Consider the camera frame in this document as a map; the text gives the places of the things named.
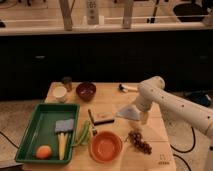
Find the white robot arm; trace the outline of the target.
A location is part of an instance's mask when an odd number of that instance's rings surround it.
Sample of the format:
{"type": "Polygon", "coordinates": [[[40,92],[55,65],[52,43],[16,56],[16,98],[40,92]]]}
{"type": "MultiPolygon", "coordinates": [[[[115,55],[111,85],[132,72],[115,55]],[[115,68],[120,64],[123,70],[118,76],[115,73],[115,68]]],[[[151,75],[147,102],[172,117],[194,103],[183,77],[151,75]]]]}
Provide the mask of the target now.
{"type": "Polygon", "coordinates": [[[165,81],[154,76],[140,82],[134,103],[139,111],[148,112],[155,102],[195,127],[210,140],[204,171],[213,171],[213,110],[188,101],[164,90],[165,81]]]}

